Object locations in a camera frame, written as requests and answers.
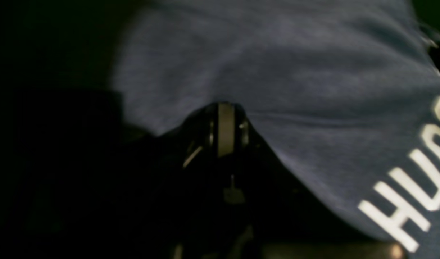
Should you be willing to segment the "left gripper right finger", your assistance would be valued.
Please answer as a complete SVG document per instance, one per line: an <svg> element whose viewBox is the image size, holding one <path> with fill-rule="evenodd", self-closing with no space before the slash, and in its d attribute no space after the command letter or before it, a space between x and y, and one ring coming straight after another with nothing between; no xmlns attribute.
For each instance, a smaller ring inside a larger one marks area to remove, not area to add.
<svg viewBox="0 0 440 259"><path fill-rule="evenodd" d="M250 259L366 259L368 238L335 215L284 167L236 104L218 104L218 157L251 215Z"/></svg>

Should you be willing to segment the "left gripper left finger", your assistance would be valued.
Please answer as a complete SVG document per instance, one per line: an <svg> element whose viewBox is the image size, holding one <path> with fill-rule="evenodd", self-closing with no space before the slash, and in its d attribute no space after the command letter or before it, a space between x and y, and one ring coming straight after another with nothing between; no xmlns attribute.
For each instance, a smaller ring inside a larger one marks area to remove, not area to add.
<svg viewBox="0 0 440 259"><path fill-rule="evenodd" d="M99 259L217 259L208 224L220 195L220 104L194 111L154 139L126 146L125 177L107 198Z"/></svg>

